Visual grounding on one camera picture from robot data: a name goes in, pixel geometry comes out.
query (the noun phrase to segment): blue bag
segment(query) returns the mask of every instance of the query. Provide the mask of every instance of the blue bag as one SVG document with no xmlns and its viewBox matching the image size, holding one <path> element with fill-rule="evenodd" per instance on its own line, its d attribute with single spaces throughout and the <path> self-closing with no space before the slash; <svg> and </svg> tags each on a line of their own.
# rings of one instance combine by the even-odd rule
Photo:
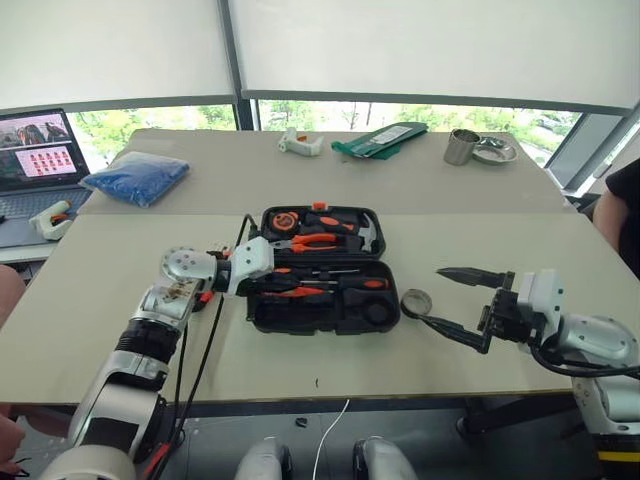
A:
<svg viewBox="0 0 640 480">
<path fill-rule="evenodd" d="M 87 175 L 80 185 L 100 190 L 117 200 L 147 208 L 164 195 L 189 170 L 175 158 L 129 152 L 105 170 Z"/>
</svg>

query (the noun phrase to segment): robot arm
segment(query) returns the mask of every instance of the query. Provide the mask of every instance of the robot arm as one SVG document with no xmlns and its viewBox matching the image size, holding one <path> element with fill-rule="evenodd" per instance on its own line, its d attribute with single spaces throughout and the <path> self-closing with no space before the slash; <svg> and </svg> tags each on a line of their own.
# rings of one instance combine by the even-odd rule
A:
<svg viewBox="0 0 640 480">
<path fill-rule="evenodd" d="M 572 377 L 573 393 L 609 478 L 640 473 L 640 366 L 638 340 L 612 318 L 562 314 L 564 288 L 554 270 L 527 273 L 520 292 L 512 272 L 445 268 L 443 276 L 497 288 L 478 329 L 421 316 L 447 338 L 487 353 L 493 336 L 519 343 L 543 367 Z"/>
<path fill-rule="evenodd" d="M 144 460 L 155 444 L 166 405 L 159 392 L 196 298 L 212 289 L 235 295 L 244 280 L 273 266 L 273 249 L 262 237 L 239 245 L 228 260 L 185 247 L 169 250 L 162 276 L 142 297 L 73 416 L 73 448 L 41 480 L 75 478 L 68 476 L 73 473 L 93 475 L 83 479 L 135 478 L 131 461 Z"/>
</svg>

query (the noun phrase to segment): tool kit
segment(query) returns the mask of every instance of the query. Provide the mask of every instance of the tool kit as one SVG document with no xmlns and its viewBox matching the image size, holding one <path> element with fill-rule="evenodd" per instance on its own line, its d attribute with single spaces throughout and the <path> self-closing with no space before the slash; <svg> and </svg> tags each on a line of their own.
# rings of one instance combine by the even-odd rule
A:
<svg viewBox="0 0 640 480">
<path fill-rule="evenodd" d="M 260 234 L 275 251 L 275 270 L 252 284 L 248 319 L 263 332 L 339 335 L 386 332 L 400 318 L 391 269 L 379 261 L 385 241 L 378 217 L 356 207 L 272 207 Z"/>
</svg>

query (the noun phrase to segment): gray floor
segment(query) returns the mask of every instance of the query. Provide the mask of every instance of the gray floor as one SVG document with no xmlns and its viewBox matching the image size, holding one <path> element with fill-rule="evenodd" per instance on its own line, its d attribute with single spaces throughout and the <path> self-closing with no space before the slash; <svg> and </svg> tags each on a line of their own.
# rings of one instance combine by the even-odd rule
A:
<svg viewBox="0 0 640 480">
<path fill-rule="evenodd" d="M 559 436 L 579 423 L 577 412 L 509 427 L 472 440 L 463 440 L 455 430 L 455 421 L 463 413 L 463 410 L 347 412 L 327 437 L 318 480 L 351 479 L 353 444 L 370 435 L 395 442 L 421 480 L 585 480 L 597 474 L 589 436 L 584 432 L 568 440 Z M 189 419 L 185 442 L 163 478 L 232 480 L 249 447 L 267 436 L 276 436 L 291 450 L 294 479 L 311 479 L 318 442 L 336 415 Z M 308 421 L 306 428 L 295 425 L 295 419 L 301 416 Z M 32 477 L 38 478 L 48 462 L 65 448 L 63 440 L 29 429 L 18 457 L 32 458 L 24 465 Z"/>
</svg>

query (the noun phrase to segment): laptop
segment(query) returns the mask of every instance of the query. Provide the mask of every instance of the laptop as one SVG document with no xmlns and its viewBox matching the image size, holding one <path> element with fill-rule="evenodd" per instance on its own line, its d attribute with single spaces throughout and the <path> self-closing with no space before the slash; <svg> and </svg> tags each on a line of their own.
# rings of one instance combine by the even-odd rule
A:
<svg viewBox="0 0 640 480">
<path fill-rule="evenodd" d="M 62 109 L 0 115 L 0 248 L 48 243 L 29 218 L 60 200 L 75 214 L 91 194 L 78 185 L 88 174 Z"/>
</svg>

